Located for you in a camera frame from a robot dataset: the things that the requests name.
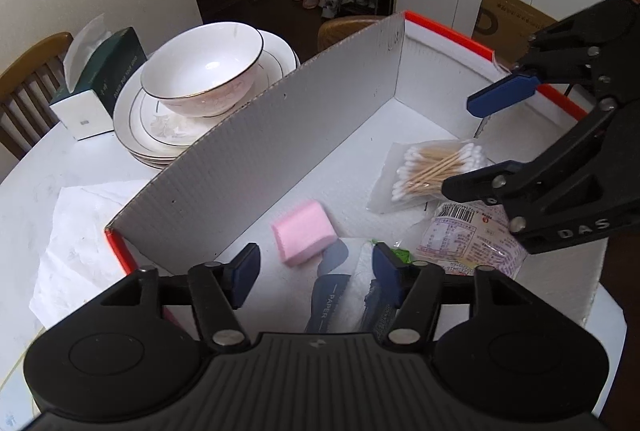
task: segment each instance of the tissue pack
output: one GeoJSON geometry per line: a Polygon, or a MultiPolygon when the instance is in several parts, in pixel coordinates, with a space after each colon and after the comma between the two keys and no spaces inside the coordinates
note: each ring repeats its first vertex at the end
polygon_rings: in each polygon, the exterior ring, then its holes
{"type": "Polygon", "coordinates": [[[51,109],[76,140],[112,131],[120,90],[145,61],[133,27],[116,32],[89,58],[72,92],[64,86],[58,89],[51,109]]]}

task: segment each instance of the crumpled white paper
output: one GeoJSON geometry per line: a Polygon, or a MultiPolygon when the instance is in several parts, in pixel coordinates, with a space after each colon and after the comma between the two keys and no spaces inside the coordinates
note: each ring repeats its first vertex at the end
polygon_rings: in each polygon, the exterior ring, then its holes
{"type": "Polygon", "coordinates": [[[111,31],[104,22],[104,14],[93,18],[78,32],[66,51],[62,66],[65,71],[66,88],[69,93],[76,89],[78,79],[89,58],[103,41],[111,37],[111,31]]]}
{"type": "Polygon", "coordinates": [[[29,303],[45,328],[51,328],[124,277],[104,228],[146,182],[60,189],[49,245],[40,257],[29,303]]]}

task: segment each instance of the pink sponge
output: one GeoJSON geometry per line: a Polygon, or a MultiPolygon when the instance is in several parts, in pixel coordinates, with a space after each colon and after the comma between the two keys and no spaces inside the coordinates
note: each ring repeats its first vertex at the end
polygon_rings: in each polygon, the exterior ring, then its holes
{"type": "Polygon", "coordinates": [[[338,239],[322,205],[315,200],[305,202],[271,224],[276,236],[280,260],[293,267],[324,251],[338,239]]]}

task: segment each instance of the white ceramic bowl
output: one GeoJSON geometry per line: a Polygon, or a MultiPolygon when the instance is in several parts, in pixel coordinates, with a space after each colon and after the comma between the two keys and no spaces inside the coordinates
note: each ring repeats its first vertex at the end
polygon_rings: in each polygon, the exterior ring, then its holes
{"type": "Polygon", "coordinates": [[[244,23],[210,23],[162,45],[146,62],[142,87],[177,114],[210,117],[232,108],[258,71],[264,40],[244,23]]]}

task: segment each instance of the tissue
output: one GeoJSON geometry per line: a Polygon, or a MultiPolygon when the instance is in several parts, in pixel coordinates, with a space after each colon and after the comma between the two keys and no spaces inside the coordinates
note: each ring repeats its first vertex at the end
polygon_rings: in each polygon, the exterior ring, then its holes
{"type": "Polygon", "coordinates": [[[66,88],[69,93],[76,89],[78,79],[89,58],[103,41],[111,37],[111,31],[107,29],[104,14],[93,18],[84,26],[66,51],[62,66],[65,71],[66,88]]]}

